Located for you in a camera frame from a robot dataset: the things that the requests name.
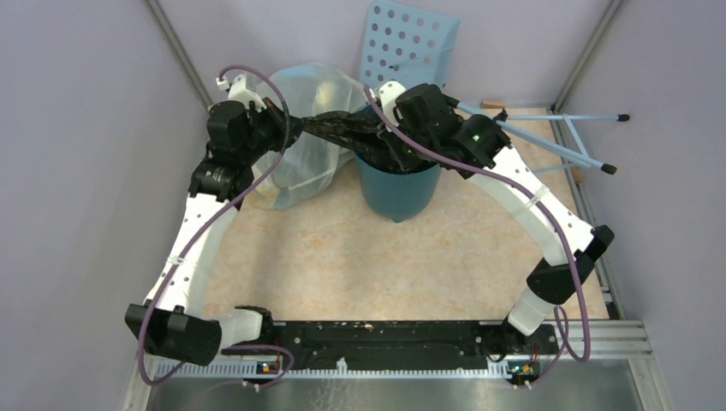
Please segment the black trash bag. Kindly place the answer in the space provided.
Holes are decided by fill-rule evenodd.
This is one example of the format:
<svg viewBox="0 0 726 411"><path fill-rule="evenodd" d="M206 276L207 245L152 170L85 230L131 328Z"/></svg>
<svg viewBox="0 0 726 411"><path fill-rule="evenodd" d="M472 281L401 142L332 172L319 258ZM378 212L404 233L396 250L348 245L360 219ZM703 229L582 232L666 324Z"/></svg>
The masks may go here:
<svg viewBox="0 0 726 411"><path fill-rule="evenodd" d="M337 110L302 119L303 131L361 156L373 167L389 173L391 149L407 145L398 139L371 110L355 113Z"/></svg>

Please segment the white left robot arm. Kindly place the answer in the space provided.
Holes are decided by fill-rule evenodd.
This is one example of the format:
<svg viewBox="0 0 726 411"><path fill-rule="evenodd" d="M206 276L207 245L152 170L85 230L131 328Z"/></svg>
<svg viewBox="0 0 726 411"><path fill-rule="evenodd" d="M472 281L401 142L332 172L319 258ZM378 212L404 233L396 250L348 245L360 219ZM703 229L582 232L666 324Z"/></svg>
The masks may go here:
<svg viewBox="0 0 726 411"><path fill-rule="evenodd" d="M209 110L205 156L193 170L185 214L157 282L125 323L142 351L206 366L220 349L241 342L255 354L271 349L274 330L257 309L235 309L203 319L201 300L223 235L245 195L261 180L253 165L266 153L282 153L300 135L301 120L270 98L246 104L225 100Z"/></svg>

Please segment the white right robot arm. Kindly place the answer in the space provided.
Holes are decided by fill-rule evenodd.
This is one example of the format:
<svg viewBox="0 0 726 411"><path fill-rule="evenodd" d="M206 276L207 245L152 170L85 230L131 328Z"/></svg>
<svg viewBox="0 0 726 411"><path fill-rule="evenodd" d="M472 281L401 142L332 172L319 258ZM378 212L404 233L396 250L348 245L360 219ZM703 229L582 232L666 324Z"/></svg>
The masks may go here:
<svg viewBox="0 0 726 411"><path fill-rule="evenodd" d="M459 116L457 100L433 84L407 89L390 80L368 89L371 107L404 170L417 160L440 164L489 194L539 246L543 257L502 329L504 346L524 353L536 343L536 330L571 296L584 299L583 283L615 236L570 211L535 176L494 119Z"/></svg>

